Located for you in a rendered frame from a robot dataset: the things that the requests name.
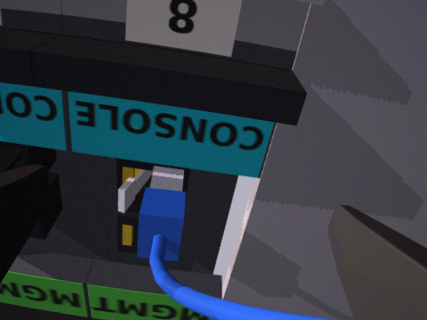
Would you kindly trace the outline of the blue cable plug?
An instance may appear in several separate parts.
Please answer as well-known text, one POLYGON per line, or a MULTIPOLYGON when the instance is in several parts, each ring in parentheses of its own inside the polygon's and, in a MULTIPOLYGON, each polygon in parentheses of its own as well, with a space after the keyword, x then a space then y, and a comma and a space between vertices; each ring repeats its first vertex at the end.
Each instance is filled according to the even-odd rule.
POLYGON ((334 320, 328 317, 299 316, 277 312, 197 292, 168 273, 165 260, 178 260, 181 251, 181 229, 184 221, 185 192, 182 192, 184 170, 154 166, 153 171, 135 168, 118 188, 118 210, 125 212, 142 186, 145 189, 138 225, 138 257, 149 259, 157 284, 171 299, 211 320, 334 320))

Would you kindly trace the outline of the dark grey flat panel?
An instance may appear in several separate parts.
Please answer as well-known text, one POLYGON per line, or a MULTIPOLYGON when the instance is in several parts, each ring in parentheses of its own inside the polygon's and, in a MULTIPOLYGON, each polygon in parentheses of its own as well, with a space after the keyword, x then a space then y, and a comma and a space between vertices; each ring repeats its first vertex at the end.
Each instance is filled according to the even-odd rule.
POLYGON ((427 0, 0 0, 0 173, 49 196, 0 320, 211 320, 138 257, 135 168, 184 170, 197 292, 353 320, 328 227, 352 206, 427 248, 427 0), (222 287, 238 175, 254 177, 222 287))

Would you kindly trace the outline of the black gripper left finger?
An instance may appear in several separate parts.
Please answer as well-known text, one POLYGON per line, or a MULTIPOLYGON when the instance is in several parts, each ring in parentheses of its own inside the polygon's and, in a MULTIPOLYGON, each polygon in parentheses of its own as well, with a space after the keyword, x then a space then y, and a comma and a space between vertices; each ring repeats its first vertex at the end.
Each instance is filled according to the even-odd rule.
POLYGON ((0 173, 0 283, 36 226, 49 196, 49 171, 29 164, 0 173))

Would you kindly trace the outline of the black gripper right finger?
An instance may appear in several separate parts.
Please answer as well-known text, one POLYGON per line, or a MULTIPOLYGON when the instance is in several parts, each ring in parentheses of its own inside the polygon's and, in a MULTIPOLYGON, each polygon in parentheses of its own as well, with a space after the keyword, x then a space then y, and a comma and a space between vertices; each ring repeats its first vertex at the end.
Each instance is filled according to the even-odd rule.
POLYGON ((341 204, 328 234, 353 320, 427 320, 427 248, 341 204))

